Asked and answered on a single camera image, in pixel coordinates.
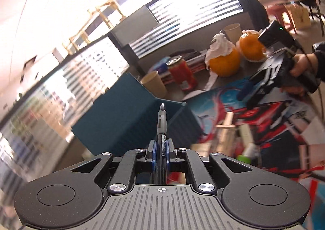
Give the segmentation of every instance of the orange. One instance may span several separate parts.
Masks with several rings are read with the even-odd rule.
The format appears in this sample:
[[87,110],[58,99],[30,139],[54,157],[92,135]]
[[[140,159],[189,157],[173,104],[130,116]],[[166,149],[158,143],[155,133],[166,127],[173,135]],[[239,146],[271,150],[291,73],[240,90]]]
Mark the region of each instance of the orange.
[[259,61],[265,58],[264,45],[258,40],[257,33],[246,32],[239,38],[239,47],[248,60]]
[[236,48],[232,49],[227,56],[219,56],[209,60],[211,71],[221,77],[234,75],[240,68],[240,55]]

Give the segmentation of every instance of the person's hand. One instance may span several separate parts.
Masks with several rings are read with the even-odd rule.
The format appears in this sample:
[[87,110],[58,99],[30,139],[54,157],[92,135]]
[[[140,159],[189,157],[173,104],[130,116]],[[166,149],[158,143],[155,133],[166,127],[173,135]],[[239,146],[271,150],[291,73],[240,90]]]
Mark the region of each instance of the person's hand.
[[[310,53],[310,54],[307,54],[307,56],[308,56],[308,58],[304,54],[296,54],[294,56],[296,64],[290,71],[290,74],[293,77],[298,77],[307,70],[310,70],[313,73],[317,72],[318,60],[317,60],[316,55],[314,53]],[[295,94],[295,95],[300,95],[300,96],[304,96],[304,94],[305,94],[305,90],[302,86],[286,86],[286,87],[280,88],[280,91],[281,92],[286,91],[290,94]]]

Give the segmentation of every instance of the green bottle cap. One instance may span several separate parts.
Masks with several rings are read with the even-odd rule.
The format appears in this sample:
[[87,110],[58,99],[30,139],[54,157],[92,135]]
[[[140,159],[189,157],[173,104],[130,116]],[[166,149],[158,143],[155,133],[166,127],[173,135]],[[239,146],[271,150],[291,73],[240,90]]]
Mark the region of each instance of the green bottle cap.
[[242,161],[242,162],[244,162],[246,164],[251,164],[251,159],[249,157],[244,156],[244,155],[239,155],[237,157],[237,160]]

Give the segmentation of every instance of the barcode sticker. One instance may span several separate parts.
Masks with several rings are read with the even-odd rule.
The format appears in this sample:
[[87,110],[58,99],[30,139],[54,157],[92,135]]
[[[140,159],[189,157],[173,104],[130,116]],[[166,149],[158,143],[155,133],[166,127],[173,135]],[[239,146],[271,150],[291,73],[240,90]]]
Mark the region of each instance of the barcode sticker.
[[161,155],[166,156],[166,136],[161,135]]

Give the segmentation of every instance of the triangular cutout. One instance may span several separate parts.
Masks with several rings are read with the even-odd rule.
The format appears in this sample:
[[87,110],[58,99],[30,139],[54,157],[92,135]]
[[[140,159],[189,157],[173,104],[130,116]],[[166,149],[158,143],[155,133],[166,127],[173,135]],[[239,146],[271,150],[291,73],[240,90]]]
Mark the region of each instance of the triangular cutout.
[[253,169],[246,167],[244,165],[241,165],[237,162],[234,162],[230,159],[223,158],[221,159],[223,163],[227,165],[227,167],[233,172],[233,173],[241,173],[241,172],[250,172]]
[[90,173],[100,162],[100,159],[95,159],[90,162],[87,162],[81,166],[78,166],[74,169],[72,169],[72,172],[81,172],[81,173]]

